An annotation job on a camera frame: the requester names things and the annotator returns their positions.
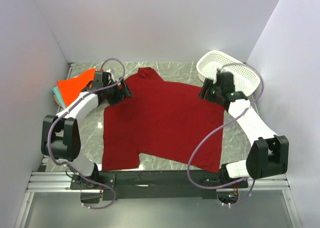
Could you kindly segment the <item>dark red t shirt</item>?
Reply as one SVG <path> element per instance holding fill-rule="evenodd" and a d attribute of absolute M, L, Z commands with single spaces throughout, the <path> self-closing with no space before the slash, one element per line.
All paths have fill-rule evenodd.
<path fill-rule="evenodd" d="M 199 98 L 197 86 L 163 80 L 151 67 L 139 68 L 126 83 L 133 97 L 104 110 L 104 171 L 135 169 L 140 154 L 219 170 L 223 106 Z"/>

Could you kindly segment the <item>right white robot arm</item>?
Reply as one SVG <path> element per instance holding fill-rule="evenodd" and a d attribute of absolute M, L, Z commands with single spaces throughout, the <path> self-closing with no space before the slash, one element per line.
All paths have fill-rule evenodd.
<path fill-rule="evenodd" d="M 258 180 L 287 172 L 289 140 L 263 122 L 245 93 L 236 90 L 236 79 L 231 72 L 218 72 L 215 80 L 206 78 L 199 97 L 223 106 L 251 144 L 246 159 L 222 165 L 218 172 L 220 187 L 230 188 L 245 178 Z"/>

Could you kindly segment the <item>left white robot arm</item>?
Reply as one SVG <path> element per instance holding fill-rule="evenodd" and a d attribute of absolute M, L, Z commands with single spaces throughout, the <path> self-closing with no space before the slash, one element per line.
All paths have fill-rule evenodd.
<path fill-rule="evenodd" d="M 41 153 L 59 166 L 66 165 L 88 189 L 100 183 L 96 163 L 81 153 L 79 122 L 103 101 L 116 105 L 124 98 L 133 97 L 123 77 L 115 81 L 109 71 L 96 71 L 78 97 L 62 112 L 43 119 Z"/>

